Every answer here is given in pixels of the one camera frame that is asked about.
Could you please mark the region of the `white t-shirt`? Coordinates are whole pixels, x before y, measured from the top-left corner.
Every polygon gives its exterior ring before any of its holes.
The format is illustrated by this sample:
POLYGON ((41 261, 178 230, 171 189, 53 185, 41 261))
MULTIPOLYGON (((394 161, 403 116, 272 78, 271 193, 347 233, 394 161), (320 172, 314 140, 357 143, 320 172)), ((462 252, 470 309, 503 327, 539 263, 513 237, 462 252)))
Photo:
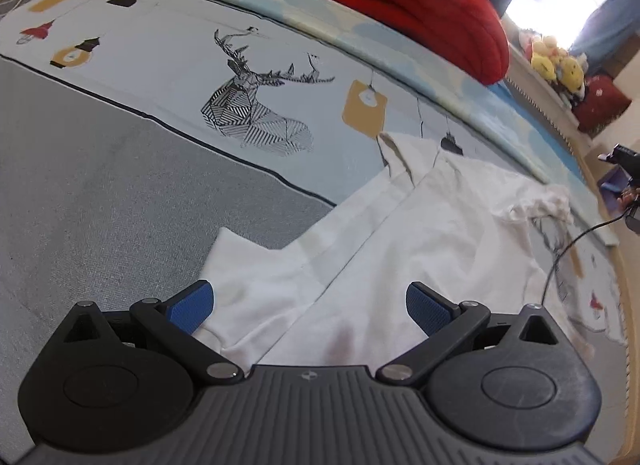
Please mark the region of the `white t-shirt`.
POLYGON ((384 169, 281 249, 221 229, 202 271, 215 306, 201 343, 242 367, 367 365, 424 339, 406 309, 422 282, 515 313, 542 299, 529 223, 570 220, 566 188, 383 133, 384 169))

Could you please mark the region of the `dark red pillow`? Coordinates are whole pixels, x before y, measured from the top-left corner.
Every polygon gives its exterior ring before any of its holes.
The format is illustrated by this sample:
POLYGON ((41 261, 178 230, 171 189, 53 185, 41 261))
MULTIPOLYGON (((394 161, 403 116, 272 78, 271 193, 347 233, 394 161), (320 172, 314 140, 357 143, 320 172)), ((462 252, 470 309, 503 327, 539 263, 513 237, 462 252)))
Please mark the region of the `dark red pillow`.
POLYGON ((585 88, 585 99, 574 107, 573 114, 578 120, 578 130, 593 138, 623 115, 631 99, 605 74, 587 77, 585 88))

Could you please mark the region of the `yellow bear plush toy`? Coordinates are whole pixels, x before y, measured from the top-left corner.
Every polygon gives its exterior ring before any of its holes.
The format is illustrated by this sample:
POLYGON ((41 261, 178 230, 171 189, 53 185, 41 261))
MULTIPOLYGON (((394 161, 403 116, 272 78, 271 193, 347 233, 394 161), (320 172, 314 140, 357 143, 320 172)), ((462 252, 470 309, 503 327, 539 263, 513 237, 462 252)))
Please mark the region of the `yellow bear plush toy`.
POLYGON ((554 37, 521 30, 518 43, 530 66, 554 89, 570 98, 582 99, 585 96, 582 61, 561 48, 554 37))

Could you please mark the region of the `light blue patterned blanket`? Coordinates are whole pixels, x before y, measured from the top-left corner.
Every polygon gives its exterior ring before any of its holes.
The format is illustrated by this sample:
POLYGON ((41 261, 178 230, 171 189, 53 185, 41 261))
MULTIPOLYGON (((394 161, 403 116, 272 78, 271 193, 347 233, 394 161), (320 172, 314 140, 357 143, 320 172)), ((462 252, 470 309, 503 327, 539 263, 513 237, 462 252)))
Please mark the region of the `light blue patterned blanket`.
POLYGON ((544 182, 586 184, 575 155, 553 148, 523 114, 463 70, 393 29, 332 0, 214 0, 337 48, 448 110, 544 182))

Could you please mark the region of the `right blue curtain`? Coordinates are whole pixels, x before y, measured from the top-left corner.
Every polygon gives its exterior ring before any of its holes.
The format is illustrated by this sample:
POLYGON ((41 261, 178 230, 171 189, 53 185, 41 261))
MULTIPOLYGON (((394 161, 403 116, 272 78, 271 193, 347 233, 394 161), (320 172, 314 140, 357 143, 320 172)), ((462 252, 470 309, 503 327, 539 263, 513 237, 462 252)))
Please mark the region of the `right blue curtain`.
POLYGON ((638 32, 639 11, 639 0, 605 0, 589 15, 570 53, 585 53, 589 67, 596 69, 638 32))

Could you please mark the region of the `deer print bed sheet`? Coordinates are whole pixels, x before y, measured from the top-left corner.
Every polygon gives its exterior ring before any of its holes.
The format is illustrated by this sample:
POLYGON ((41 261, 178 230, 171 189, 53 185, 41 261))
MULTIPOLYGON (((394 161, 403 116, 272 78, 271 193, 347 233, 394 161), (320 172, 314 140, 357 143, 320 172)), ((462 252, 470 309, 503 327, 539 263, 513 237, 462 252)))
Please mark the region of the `deer print bed sheet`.
MULTIPOLYGON (((377 176, 383 133, 532 177, 351 56, 207 0, 1 8, 1 287, 44 323, 204 279, 221 229, 281 249, 377 176)), ((608 234, 533 219, 543 303, 576 345, 623 343, 608 234)))

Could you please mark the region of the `red folded quilt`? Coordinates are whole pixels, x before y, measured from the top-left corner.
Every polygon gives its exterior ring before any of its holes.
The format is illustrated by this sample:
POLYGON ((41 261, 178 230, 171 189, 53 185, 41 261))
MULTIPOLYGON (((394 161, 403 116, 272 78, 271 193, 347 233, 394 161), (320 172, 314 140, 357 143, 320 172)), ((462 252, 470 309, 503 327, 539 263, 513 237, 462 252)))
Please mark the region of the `red folded quilt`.
POLYGON ((334 0, 422 44, 481 84, 509 68, 510 49, 489 0, 334 0))

